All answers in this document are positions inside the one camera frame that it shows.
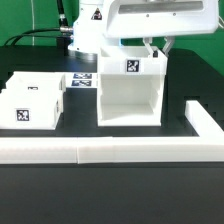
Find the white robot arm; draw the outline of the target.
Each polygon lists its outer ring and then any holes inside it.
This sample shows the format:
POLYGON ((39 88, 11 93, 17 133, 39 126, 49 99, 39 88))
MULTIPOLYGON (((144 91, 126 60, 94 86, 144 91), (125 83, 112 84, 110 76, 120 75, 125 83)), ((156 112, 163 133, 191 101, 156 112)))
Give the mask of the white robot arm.
POLYGON ((79 0, 69 49, 89 57, 122 39, 208 34, 218 26, 218 0, 79 0))

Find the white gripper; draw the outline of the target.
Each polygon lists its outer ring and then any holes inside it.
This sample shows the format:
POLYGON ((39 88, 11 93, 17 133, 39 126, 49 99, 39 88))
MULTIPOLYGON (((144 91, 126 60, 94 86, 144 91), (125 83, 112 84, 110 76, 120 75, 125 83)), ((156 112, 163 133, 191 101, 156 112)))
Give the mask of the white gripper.
POLYGON ((106 0, 104 34, 110 38, 144 38, 148 58, 158 57, 152 38, 165 38, 167 55, 172 36, 214 33, 218 28, 218 0, 106 0))

